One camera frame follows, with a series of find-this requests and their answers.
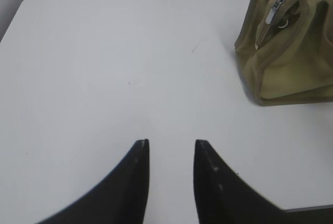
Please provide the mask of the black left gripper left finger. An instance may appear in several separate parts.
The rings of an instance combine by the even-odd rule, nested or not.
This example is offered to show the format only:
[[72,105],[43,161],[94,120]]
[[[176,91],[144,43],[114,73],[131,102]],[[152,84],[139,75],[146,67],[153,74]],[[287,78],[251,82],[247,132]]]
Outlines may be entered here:
[[149,192],[149,141],[136,141],[120,163],[80,199],[43,223],[143,223]]

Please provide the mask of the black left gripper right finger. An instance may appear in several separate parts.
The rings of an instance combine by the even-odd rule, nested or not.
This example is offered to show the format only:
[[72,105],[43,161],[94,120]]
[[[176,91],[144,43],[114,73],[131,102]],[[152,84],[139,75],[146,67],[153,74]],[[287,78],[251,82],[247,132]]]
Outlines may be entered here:
[[195,203],[200,223],[293,223],[233,172],[206,140],[195,142]]

